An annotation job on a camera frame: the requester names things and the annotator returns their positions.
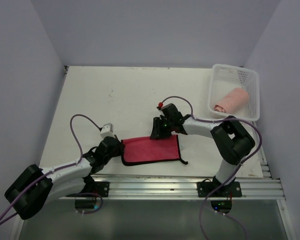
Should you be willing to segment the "pink towel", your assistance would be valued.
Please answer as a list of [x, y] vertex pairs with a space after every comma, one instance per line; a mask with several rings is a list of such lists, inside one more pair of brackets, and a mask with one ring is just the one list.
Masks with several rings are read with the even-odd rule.
[[247, 104], [249, 98], [248, 92], [243, 88], [234, 88], [215, 104], [213, 110], [220, 113], [234, 114]]

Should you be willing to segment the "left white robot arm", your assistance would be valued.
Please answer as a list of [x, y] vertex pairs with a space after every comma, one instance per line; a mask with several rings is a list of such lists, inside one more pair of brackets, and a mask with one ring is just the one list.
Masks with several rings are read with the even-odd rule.
[[93, 193], [92, 175], [108, 162], [124, 153], [125, 145], [116, 137], [107, 136], [82, 159], [67, 164], [40, 168], [28, 166], [6, 190], [4, 197], [23, 220], [35, 216], [45, 204], [68, 195]]

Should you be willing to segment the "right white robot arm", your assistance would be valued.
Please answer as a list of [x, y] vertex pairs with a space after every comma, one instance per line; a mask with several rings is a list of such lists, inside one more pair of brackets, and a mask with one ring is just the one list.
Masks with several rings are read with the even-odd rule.
[[214, 123], [211, 120], [195, 119], [191, 114], [182, 115], [173, 103], [164, 105], [160, 102], [157, 109], [161, 115], [153, 119], [150, 139], [166, 139], [175, 132], [214, 140], [222, 161], [213, 177], [212, 189], [217, 196], [225, 196], [231, 190], [230, 184], [235, 179], [235, 169], [255, 147], [253, 137], [234, 116]]

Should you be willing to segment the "black cloth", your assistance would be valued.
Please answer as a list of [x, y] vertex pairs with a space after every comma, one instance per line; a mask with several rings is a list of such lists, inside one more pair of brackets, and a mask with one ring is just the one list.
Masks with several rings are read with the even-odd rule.
[[172, 135], [165, 139], [150, 139], [149, 136], [123, 139], [124, 145], [121, 161], [127, 167], [179, 161], [188, 162], [181, 157], [179, 137]]

